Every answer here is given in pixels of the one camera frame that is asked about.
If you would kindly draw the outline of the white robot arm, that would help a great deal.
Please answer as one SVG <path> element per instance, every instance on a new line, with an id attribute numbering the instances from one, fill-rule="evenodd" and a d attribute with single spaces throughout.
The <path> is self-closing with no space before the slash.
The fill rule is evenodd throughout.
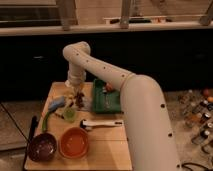
<path id="1" fill-rule="evenodd" d="M 138 75 L 90 55 L 86 42 L 64 47 L 68 82 L 79 90 L 91 73 L 120 92 L 121 111 L 133 171 L 182 171 L 165 98 L 151 77 Z"/>

